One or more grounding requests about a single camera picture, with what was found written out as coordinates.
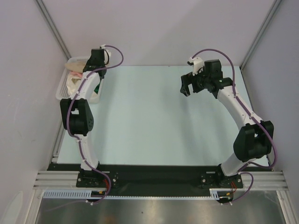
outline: wall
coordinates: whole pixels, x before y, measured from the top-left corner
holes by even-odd
[[[299,1],[285,0],[244,70],[257,113],[274,123],[276,169],[299,209]]]
[[[65,58],[33,0],[2,1],[0,28],[0,217],[22,190],[21,220],[60,122],[55,91]]]
[[[273,0],[44,3],[72,56],[89,55],[91,48],[106,43],[123,51],[125,65],[186,65],[198,50],[216,48],[240,65]],[[215,57],[205,53],[203,58]]]

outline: laundry basket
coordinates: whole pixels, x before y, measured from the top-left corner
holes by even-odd
[[[71,62],[87,62],[87,60],[90,58],[90,56],[85,56],[85,57],[72,57],[70,58],[67,62],[68,63],[71,63]],[[60,79],[60,82],[59,82],[59,85],[58,85],[58,88],[57,88],[57,91],[56,91],[56,98],[61,100],[61,99],[67,99],[69,98],[69,93],[67,91],[67,87],[66,87],[66,79],[67,79],[67,76],[69,74],[69,70],[67,69],[64,69],[64,72],[61,76],[61,79]],[[99,88],[99,92],[97,94],[97,97],[96,98],[91,98],[88,102],[90,104],[96,104],[97,102],[99,102],[100,100],[100,90],[102,88],[102,84],[103,82],[101,81],[100,83],[100,88]]]

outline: white table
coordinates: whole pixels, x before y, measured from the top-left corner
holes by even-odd
[[[101,164],[218,165],[233,153],[238,128],[207,90],[185,97],[180,76],[190,66],[121,66],[107,71],[100,102],[90,105],[91,132]],[[222,67],[231,77],[229,66]],[[250,105],[240,69],[236,86]],[[58,163],[81,163],[65,133]],[[257,160],[268,165],[267,158]]]

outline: beige cloth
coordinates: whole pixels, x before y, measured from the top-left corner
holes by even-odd
[[[86,65],[86,62],[70,62],[70,63],[66,63],[64,66],[66,69],[70,70],[70,71],[75,71],[75,72],[79,72],[79,73],[83,73],[83,69]]]

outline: plastic basket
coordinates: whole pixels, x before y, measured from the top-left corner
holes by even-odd
[[[87,60],[89,59],[90,56],[85,56],[85,57],[72,57],[70,58],[67,62],[70,63],[70,62],[78,62],[78,61],[82,61],[82,62],[87,62]],[[66,87],[66,79],[67,79],[67,76],[69,74],[69,70],[67,69],[64,69],[64,72],[61,76],[61,79],[60,79],[60,82],[59,82],[59,85],[58,85],[58,88],[56,90],[56,99],[67,99],[69,98],[69,94],[68,94],[68,91],[67,91],[67,87]],[[92,98],[91,100],[89,100],[89,103],[91,104],[95,104],[99,101],[100,99],[100,91],[98,93],[98,96],[97,98]]]

